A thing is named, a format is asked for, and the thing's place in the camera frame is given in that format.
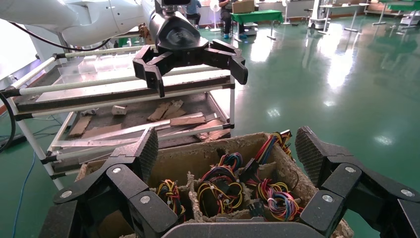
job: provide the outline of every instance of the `white wall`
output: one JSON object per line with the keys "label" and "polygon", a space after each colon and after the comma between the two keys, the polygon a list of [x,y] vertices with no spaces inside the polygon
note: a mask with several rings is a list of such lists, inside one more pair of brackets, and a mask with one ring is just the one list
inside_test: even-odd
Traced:
{"label": "white wall", "polygon": [[0,19],[0,80],[36,60],[37,53],[28,34]]}

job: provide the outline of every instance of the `desk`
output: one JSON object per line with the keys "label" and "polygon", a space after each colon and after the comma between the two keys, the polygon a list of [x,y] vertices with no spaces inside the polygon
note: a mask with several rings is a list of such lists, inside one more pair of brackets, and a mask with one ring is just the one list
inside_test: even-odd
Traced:
{"label": "desk", "polygon": [[[275,40],[275,37],[273,36],[274,21],[278,20],[280,22],[283,22],[283,16],[281,14],[281,11],[266,10],[254,11],[250,13],[232,13],[232,20],[238,22],[238,24],[256,21],[271,21],[271,35],[267,37],[272,40]],[[235,37],[235,40],[238,42],[242,42],[237,37]]]}
{"label": "desk", "polygon": [[356,19],[356,15],[357,15],[357,7],[358,6],[368,6],[368,3],[359,3],[359,4],[353,4],[353,5],[347,5],[347,4],[343,4],[341,6],[333,6],[333,5],[321,5],[319,7],[325,7],[327,8],[327,17],[325,19],[325,24],[324,24],[324,30],[323,31],[318,31],[321,34],[327,35],[328,32],[326,32],[326,28],[327,28],[327,24],[328,24],[328,16],[329,16],[329,10],[331,8],[343,8],[343,7],[355,7],[355,14],[353,15],[353,20],[352,20],[352,25],[350,26],[350,28],[344,28],[345,31],[351,31],[351,32],[358,32],[358,29],[353,29],[353,24],[354,24],[354,20]]}
{"label": "desk", "polygon": [[395,1],[395,0],[380,0],[380,2],[384,3],[385,6],[382,10],[381,16],[379,18],[379,22],[374,23],[373,25],[382,25],[385,24],[385,21],[382,21],[383,14],[385,12],[386,6],[389,9],[397,10],[397,11],[417,11],[420,10],[420,1],[411,1],[411,0],[402,0],[402,1]]}

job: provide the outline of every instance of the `chair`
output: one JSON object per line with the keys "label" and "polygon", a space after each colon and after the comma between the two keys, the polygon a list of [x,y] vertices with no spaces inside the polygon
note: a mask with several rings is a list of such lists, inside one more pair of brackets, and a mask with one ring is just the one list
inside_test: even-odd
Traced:
{"label": "chair", "polygon": [[[222,20],[222,18],[220,19],[220,35],[223,36],[224,34],[224,21]],[[230,27],[230,33],[233,35],[233,26],[234,26],[234,21],[232,21],[232,25]]]}

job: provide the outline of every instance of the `debris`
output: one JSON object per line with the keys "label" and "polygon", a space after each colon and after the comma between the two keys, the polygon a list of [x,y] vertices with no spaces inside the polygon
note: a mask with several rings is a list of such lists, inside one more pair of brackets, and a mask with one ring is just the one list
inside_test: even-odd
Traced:
{"label": "debris", "polygon": [[189,125],[189,124],[197,124],[197,123],[204,123],[206,122],[205,117],[198,117],[198,118],[174,118],[170,120],[170,125]]}
{"label": "debris", "polygon": [[184,111],[183,109],[178,109],[176,112],[174,112],[174,113],[172,113],[172,114],[169,114],[169,115],[167,115],[164,119],[172,119],[172,118],[177,118],[177,117],[180,117],[180,116],[182,116],[182,115],[185,115],[187,112],[186,111]]}
{"label": "debris", "polygon": [[78,135],[83,134],[83,132],[85,132],[86,130],[86,127],[89,125],[89,122],[91,121],[91,119],[92,119],[92,116],[80,117],[76,125],[73,127],[73,129],[69,133],[69,136],[78,136]]}
{"label": "debris", "polygon": [[[213,126],[217,126],[217,125],[223,125],[223,124],[224,123],[220,119],[214,119],[214,120],[211,120],[211,121],[207,122],[206,124],[199,125],[199,126],[195,127],[194,129],[195,130],[205,129],[205,128],[209,128],[209,127],[213,127]],[[197,137],[201,141],[212,141],[212,140],[217,140],[218,138],[224,136],[228,132],[229,132],[229,129],[212,131],[210,133],[209,132],[204,132],[204,133],[198,134]]]}
{"label": "debris", "polygon": [[36,98],[38,98],[40,95],[38,94],[38,95],[35,95],[35,96],[32,96],[32,97],[30,97],[29,99],[28,99],[28,101],[32,101],[32,100],[34,100],[34,99],[36,99]]}
{"label": "debris", "polygon": [[209,133],[209,137],[205,140],[205,142],[218,140],[219,138],[223,137],[229,132],[230,132],[230,129],[212,131]]}
{"label": "debris", "polygon": [[171,115],[172,113],[176,112],[178,109],[181,108],[182,104],[184,104],[184,102],[182,100],[179,101],[174,101],[172,100],[172,105],[168,108],[168,110],[165,112],[165,114],[163,115],[162,119],[169,119],[169,115]]}
{"label": "debris", "polygon": [[81,116],[86,116],[86,115],[96,115],[96,111],[98,110],[99,108],[94,108],[94,109],[89,109],[89,110],[86,110],[86,111],[82,111],[81,113],[80,113],[80,115]]}
{"label": "debris", "polygon": [[92,129],[86,131],[83,134],[82,139],[109,133],[109,132],[114,132],[118,130],[121,130],[121,124],[104,126],[104,127],[93,127]]}
{"label": "debris", "polygon": [[170,106],[170,103],[161,103],[159,104],[159,106],[156,108],[155,112],[153,114],[151,114],[147,120],[148,121],[158,121],[162,118],[163,114],[166,112],[166,110],[168,110]]}
{"label": "debris", "polygon": [[127,114],[127,107],[113,106],[112,107],[113,115],[125,115]]}

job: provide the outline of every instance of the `wire connector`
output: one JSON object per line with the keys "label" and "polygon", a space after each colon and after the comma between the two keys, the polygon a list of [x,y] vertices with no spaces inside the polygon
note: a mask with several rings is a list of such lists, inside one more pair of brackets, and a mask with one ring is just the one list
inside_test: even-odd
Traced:
{"label": "wire connector", "polygon": [[249,204],[248,210],[250,211],[251,216],[253,217],[263,217],[264,216],[264,203],[260,200]]}
{"label": "wire connector", "polygon": [[239,180],[241,182],[247,182],[257,172],[259,166],[258,162],[252,158],[239,174]]}

